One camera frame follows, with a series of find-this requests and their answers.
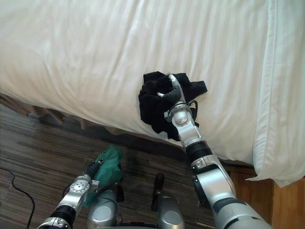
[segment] cord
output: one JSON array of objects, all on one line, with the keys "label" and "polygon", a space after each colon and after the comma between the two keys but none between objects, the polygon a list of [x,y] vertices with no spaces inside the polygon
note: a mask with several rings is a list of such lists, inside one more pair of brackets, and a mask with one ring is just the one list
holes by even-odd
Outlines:
[{"label": "cord", "polygon": [[8,171],[13,176],[13,179],[11,180],[11,185],[13,186],[13,188],[18,190],[19,192],[22,192],[23,194],[27,195],[28,198],[30,198],[30,200],[32,201],[32,212],[30,213],[30,217],[29,217],[28,224],[27,224],[27,229],[29,229],[30,228],[30,224],[31,224],[31,220],[32,220],[32,217],[33,217],[33,214],[34,214],[34,211],[35,211],[35,202],[34,202],[34,199],[33,199],[33,197],[30,196],[29,193],[27,193],[26,191],[23,191],[22,189],[20,189],[20,188],[15,186],[14,180],[15,180],[16,176],[15,176],[15,174],[13,174],[12,171],[10,171],[7,168],[3,168],[3,167],[0,167],[0,169]]},{"label": "cord", "polygon": [[62,194],[61,194],[61,197],[62,197],[62,198],[64,198],[64,196],[65,196],[65,191],[67,190],[68,187],[71,186],[71,184],[67,185],[67,186],[65,187],[65,189],[62,191]]},{"label": "cord", "polygon": [[118,206],[118,209],[119,209],[119,216],[120,216],[120,218],[121,218],[121,221],[120,221],[120,223],[118,224],[118,226],[120,226],[120,225],[123,223],[123,221],[124,221],[124,218],[123,218],[123,216],[122,216],[122,208],[121,208],[120,204],[119,204],[117,201],[115,201],[114,199],[110,199],[110,198],[106,198],[106,197],[102,197],[102,198],[107,199],[107,200],[109,200],[109,201],[115,203],[115,204]]},{"label": "cord", "polygon": [[[67,185],[65,188],[64,188],[64,190],[62,191],[62,198],[64,197],[64,195],[65,195],[65,191],[67,190],[67,188],[69,187],[69,186],[71,186],[71,184],[69,184],[69,185]],[[118,224],[118,226],[120,226],[122,223],[123,223],[123,221],[124,221],[124,218],[123,218],[123,216],[122,216],[122,208],[121,208],[121,205],[117,202],[117,201],[115,201],[114,199],[110,199],[110,198],[106,198],[106,197],[102,197],[102,198],[104,198],[104,199],[107,199],[107,200],[109,200],[109,201],[111,201],[111,202],[113,202],[113,203],[115,203],[116,205],[117,205],[117,207],[118,207],[118,209],[119,209],[119,216],[120,216],[120,218],[121,218],[121,221],[120,221],[120,223]]]},{"label": "cord", "polygon": [[193,120],[195,121],[197,118],[197,111],[198,111],[198,103],[196,100],[192,100],[188,103],[189,106],[191,106],[192,104],[195,104],[195,108],[192,111],[192,116],[193,116]]}]

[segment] white duvet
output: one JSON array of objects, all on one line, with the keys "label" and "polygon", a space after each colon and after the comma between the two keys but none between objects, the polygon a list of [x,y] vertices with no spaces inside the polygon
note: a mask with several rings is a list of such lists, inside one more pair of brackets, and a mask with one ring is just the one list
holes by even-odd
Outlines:
[{"label": "white duvet", "polygon": [[1,0],[0,92],[166,139],[142,76],[187,73],[213,152],[285,186],[305,174],[304,21],[302,0]]}]

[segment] green cloth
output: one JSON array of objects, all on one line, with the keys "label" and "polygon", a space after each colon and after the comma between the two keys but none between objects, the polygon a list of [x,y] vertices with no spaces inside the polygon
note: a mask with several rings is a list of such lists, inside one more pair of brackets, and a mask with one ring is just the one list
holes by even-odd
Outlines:
[{"label": "green cloth", "polygon": [[[100,181],[99,186],[101,187],[118,182],[122,178],[119,164],[123,158],[123,151],[117,146],[111,145],[107,150],[100,153],[95,162],[98,162],[101,158],[104,161],[93,179]],[[84,207],[90,207],[95,197],[96,193],[88,193]]]}]

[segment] black garment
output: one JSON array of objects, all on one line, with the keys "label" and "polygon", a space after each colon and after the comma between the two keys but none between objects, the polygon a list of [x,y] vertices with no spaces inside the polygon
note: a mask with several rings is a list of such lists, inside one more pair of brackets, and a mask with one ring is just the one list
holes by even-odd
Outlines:
[{"label": "black garment", "polygon": [[[174,74],[179,81],[186,102],[190,102],[197,96],[207,92],[203,81],[190,82],[185,73]],[[144,85],[140,90],[140,114],[143,122],[152,126],[156,133],[167,132],[167,137],[179,141],[177,129],[164,118],[164,112],[174,104],[157,96],[157,92],[168,93],[172,90],[172,83],[167,75],[161,72],[153,72],[144,75]]]}]

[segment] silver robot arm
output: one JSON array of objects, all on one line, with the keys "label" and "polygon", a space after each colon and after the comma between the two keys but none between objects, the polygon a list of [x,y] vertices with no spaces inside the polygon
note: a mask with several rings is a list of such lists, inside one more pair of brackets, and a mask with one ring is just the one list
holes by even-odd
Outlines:
[{"label": "silver robot arm", "polygon": [[79,214],[90,191],[99,187],[99,181],[92,180],[102,160],[92,161],[82,176],[78,176],[70,185],[69,192],[64,196],[49,218],[45,219],[37,229],[72,229],[73,222]]},{"label": "silver robot arm", "polygon": [[218,158],[212,154],[192,118],[182,88],[173,74],[169,74],[173,90],[158,95],[174,106],[164,118],[176,127],[180,141],[195,174],[194,186],[202,204],[209,202],[218,229],[271,229],[248,204],[236,198],[235,187]]}]

